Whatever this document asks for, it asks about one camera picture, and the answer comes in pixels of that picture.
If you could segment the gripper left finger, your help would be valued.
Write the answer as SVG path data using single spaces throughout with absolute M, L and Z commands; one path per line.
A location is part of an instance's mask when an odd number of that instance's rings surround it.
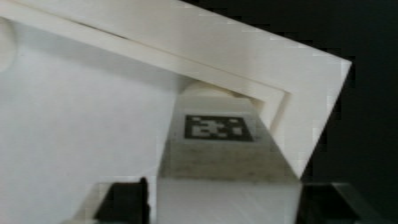
M 148 224 L 148 184 L 136 182 L 97 183 L 90 189 L 74 216 L 63 224 Z

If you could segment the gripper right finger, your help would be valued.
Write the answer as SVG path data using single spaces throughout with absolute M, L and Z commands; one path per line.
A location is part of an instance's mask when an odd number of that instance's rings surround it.
M 307 183 L 294 224 L 379 224 L 379 215 L 347 183 Z

